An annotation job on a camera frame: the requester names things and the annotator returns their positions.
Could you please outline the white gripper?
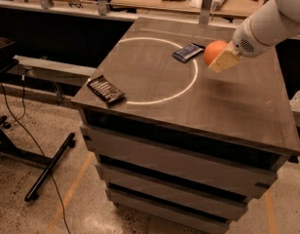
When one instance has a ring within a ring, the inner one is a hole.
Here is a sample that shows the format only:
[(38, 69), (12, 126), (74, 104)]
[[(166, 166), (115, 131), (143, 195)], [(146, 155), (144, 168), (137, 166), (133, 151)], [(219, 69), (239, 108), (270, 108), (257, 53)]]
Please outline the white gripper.
[(246, 19), (235, 31), (232, 41), (236, 51), (226, 49), (208, 66), (221, 72), (236, 66), (241, 56), (255, 58), (272, 47), (268, 24), (253, 18)]

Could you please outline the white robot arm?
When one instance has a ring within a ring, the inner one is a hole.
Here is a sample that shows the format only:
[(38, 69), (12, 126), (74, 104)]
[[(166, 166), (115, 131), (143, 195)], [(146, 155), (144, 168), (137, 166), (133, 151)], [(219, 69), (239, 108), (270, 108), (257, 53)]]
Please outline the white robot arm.
[(269, 0), (234, 32), (232, 40), (214, 57), (204, 53), (215, 72), (231, 68), (241, 57), (256, 58), (278, 43), (300, 35), (300, 0)]

